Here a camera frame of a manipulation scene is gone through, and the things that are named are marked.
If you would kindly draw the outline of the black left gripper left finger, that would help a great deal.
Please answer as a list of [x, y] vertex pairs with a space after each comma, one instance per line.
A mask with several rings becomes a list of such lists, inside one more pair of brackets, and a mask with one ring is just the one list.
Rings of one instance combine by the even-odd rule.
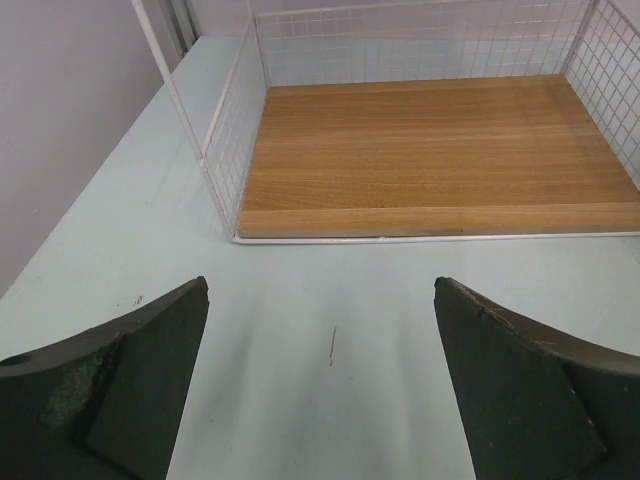
[[197, 277], [2, 360], [2, 478], [166, 478], [208, 309]]

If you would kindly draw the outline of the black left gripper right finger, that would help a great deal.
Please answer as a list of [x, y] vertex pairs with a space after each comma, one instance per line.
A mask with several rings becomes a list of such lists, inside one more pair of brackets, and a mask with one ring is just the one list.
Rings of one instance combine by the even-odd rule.
[[639, 359], [435, 282], [434, 309], [478, 479], [636, 479]]

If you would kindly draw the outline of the bottom wooden shelf board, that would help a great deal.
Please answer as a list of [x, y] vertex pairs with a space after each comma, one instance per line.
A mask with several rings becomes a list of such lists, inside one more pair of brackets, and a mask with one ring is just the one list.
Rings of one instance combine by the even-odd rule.
[[561, 75], [269, 90], [238, 233], [635, 232], [639, 192]]

